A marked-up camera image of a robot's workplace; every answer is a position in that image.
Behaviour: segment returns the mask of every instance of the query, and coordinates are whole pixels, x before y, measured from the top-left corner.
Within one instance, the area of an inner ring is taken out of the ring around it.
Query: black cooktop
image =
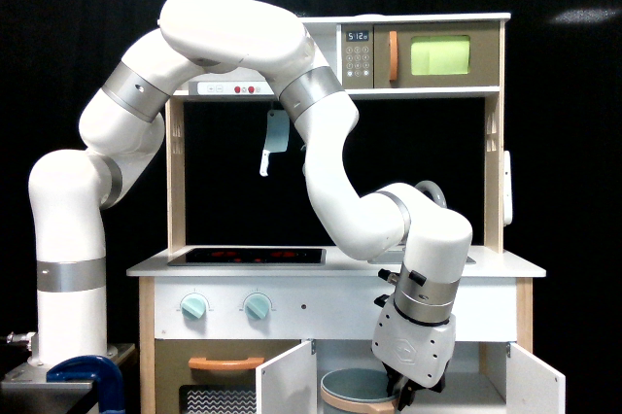
[[[321,265],[326,249],[196,248],[168,262],[169,266],[205,265]]]

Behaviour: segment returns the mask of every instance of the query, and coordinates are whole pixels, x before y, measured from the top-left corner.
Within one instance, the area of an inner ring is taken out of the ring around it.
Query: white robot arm
[[[169,95],[192,77],[236,67],[264,75],[306,143],[309,198],[335,244],[367,260],[405,243],[400,274],[384,276],[397,289],[380,299],[372,348],[390,389],[437,387],[453,351],[451,307],[470,224],[408,185],[358,196],[342,161],[357,108],[299,19],[252,0],[167,0],[159,29],[129,49],[85,108],[87,149],[46,155],[33,168],[41,361],[106,353],[99,209],[118,202],[158,150]]]

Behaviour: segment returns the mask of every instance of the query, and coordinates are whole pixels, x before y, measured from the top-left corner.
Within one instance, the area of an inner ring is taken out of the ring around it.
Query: white countertop
[[[194,248],[232,248],[251,246],[186,246],[179,251],[170,254],[164,250],[150,259],[142,261],[127,270],[127,276],[153,276],[153,277],[196,277],[196,276],[377,276],[380,268],[387,268],[399,272],[401,265],[400,249],[394,249],[380,256],[376,262],[357,261],[345,256],[334,246],[322,247],[327,250],[326,262],[318,265],[185,265],[169,266],[167,263],[178,256]],[[489,277],[489,278],[540,278],[546,276],[546,271],[511,252],[504,251],[497,254],[483,246],[471,246],[468,256],[475,263],[465,266],[463,277]]]

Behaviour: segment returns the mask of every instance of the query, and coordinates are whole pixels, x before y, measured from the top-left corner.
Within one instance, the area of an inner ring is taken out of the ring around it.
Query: microwave keypad
[[[373,32],[365,26],[344,25],[341,58],[344,88],[373,88]]]

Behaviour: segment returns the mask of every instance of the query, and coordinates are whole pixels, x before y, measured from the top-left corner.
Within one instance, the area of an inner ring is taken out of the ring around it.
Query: green microwave window
[[[467,35],[413,37],[410,69],[413,76],[468,74],[470,38]]]

